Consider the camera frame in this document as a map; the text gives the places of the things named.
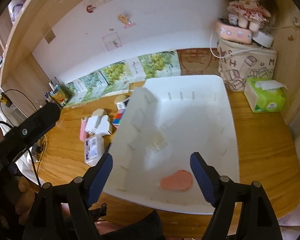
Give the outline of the person's left hand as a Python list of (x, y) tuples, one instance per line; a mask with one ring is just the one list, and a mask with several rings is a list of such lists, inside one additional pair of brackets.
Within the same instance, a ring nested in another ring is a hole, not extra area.
[(15, 212), (19, 215), (19, 224), (25, 225), (35, 199), (34, 191), (25, 177), (18, 180), (18, 192), (21, 196), (15, 204)]

